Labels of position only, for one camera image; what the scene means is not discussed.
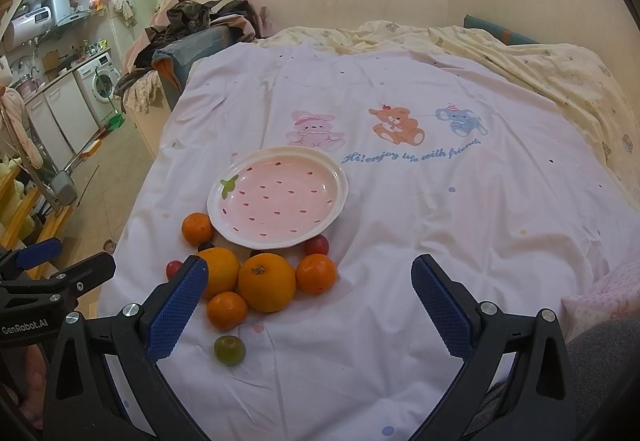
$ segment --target person's leg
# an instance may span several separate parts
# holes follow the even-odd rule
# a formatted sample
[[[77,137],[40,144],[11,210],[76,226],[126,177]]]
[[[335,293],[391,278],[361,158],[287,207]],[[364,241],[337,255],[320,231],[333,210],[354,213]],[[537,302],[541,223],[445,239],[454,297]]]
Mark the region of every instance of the person's leg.
[[[566,346],[575,386],[576,426],[580,431],[598,410],[640,345],[640,321],[620,318],[594,326]],[[467,433],[491,421],[504,384],[487,393]]]
[[[25,419],[34,428],[42,429],[44,393],[47,385],[47,365],[37,345],[20,349],[7,349],[2,358],[10,377],[16,385],[16,391],[4,386],[5,390],[19,406]]]

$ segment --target orange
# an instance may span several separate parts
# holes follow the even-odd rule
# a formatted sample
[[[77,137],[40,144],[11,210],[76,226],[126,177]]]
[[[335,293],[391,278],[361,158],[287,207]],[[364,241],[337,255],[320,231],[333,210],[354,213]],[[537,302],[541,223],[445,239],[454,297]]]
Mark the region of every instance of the orange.
[[[280,311],[296,293],[296,274],[284,257],[261,253],[242,264],[238,293],[256,311]]]
[[[209,268],[209,283],[203,295],[206,299],[236,288],[240,262],[232,251],[224,247],[210,247],[197,252],[196,255],[207,261]]]
[[[247,312],[244,299],[231,291],[214,296],[207,304],[207,318],[221,332],[239,326],[246,319]]]
[[[321,253],[307,255],[296,270],[296,280],[305,293],[319,295],[331,289],[338,270],[329,257]]]
[[[207,214],[197,212],[187,215],[182,222],[182,236],[191,246],[210,243],[215,233]]]

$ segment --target bunny print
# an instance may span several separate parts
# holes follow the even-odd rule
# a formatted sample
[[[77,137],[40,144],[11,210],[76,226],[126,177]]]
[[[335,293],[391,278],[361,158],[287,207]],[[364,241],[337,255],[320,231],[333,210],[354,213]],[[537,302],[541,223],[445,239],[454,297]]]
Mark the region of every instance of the bunny print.
[[[295,122],[295,131],[287,133],[290,145],[308,146],[331,152],[345,144],[344,133],[333,132],[334,126],[331,122],[335,116],[297,110],[291,117]]]

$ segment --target elephant print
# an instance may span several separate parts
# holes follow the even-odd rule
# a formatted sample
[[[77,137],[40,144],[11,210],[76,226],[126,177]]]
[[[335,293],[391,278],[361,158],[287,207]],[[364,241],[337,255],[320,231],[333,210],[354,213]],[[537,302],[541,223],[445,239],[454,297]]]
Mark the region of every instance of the elephant print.
[[[482,135],[489,134],[489,131],[480,123],[481,118],[471,110],[460,110],[454,104],[449,103],[447,108],[436,110],[436,117],[440,121],[450,121],[451,130],[459,136],[466,137],[473,129],[478,129]]]
[[[331,124],[335,116],[297,110],[291,114],[291,117],[295,122],[295,131],[287,133],[290,145],[319,148],[322,151],[331,152],[345,144],[344,133],[334,132],[334,126]]]

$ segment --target bed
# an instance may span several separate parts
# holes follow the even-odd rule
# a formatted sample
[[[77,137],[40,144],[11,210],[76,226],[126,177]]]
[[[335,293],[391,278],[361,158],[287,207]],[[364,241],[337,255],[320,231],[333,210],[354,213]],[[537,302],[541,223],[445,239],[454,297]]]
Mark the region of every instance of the bed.
[[[322,134],[301,125],[308,118]],[[236,158],[319,148],[350,184],[325,233],[334,288],[250,313],[231,331],[248,351],[231,369],[213,358],[218,334],[200,305],[158,365],[212,439],[408,439],[460,367],[415,296],[412,260],[430,253],[477,300],[529,315],[548,307],[568,327],[562,298],[640,249],[639,132],[599,58],[568,44],[507,48],[482,30],[386,21],[236,44],[191,69],[98,313],[143,301],[168,261],[194,252],[181,221],[206,211]]]

